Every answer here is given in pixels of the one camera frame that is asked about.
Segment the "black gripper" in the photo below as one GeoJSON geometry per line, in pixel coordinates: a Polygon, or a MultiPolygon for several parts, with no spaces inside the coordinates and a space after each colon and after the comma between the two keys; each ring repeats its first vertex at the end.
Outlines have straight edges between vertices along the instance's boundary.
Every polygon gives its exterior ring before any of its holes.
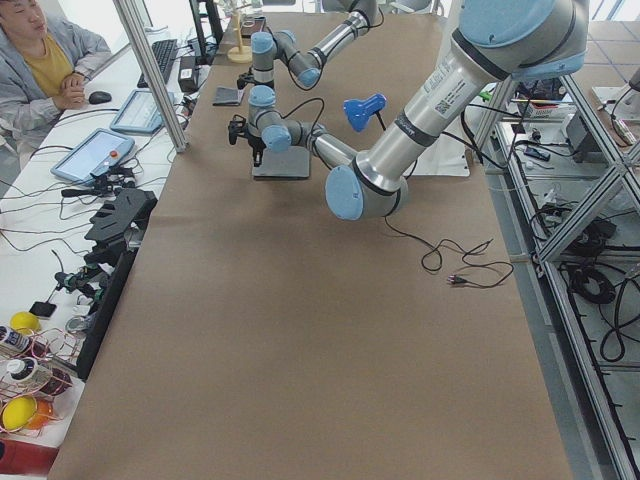
{"type": "Polygon", "coordinates": [[[260,167],[262,165],[263,153],[265,150],[265,144],[260,136],[247,134],[247,141],[252,149],[252,161],[254,167],[260,167]]]}
{"type": "Polygon", "coordinates": [[[255,78],[251,70],[244,73],[244,87],[249,88],[255,84],[255,78]]]}

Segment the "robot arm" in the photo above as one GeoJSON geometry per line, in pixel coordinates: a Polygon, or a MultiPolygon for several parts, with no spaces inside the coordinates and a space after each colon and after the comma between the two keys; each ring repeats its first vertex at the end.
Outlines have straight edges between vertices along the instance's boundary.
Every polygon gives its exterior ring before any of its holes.
{"type": "Polygon", "coordinates": [[[586,1],[464,1],[447,55],[373,147],[356,151],[323,126],[289,120],[275,107],[274,62],[282,61],[304,86],[320,79],[326,63],[374,27],[373,1],[344,2],[349,16],[309,51],[289,31],[251,38],[254,85],[240,136],[255,161],[264,150],[304,147],[331,171],[329,209],[342,220],[386,217],[405,202],[405,171],[418,160],[489,83],[560,77],[584,64],[589,24],[586,1]]]}
{"type": "Polygon", "coordinates": [[[327,63],[356,39],[380,26],[376,24],[377,1],[338,1],[349,16],[307,51],[298,48],[290,30],[259,31],[251,35],[252,64],[238,76],[237,87],[248,85],[275,88],[275,62],[281,61],[291,78],[303,90],[313,89],[321,79],[327,63]]]}

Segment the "person's clasped hands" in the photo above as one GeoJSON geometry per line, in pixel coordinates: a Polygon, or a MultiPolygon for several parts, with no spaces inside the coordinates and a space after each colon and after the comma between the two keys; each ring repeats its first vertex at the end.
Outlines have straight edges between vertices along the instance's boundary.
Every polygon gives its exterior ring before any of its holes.
{"type": "Polygon", "coordinates": [[[84,80],[85,77],[76,72],[62,80],[60,95],[56,98],[56,105],[60,109],[77,109],[84,105],[84,80]]]}

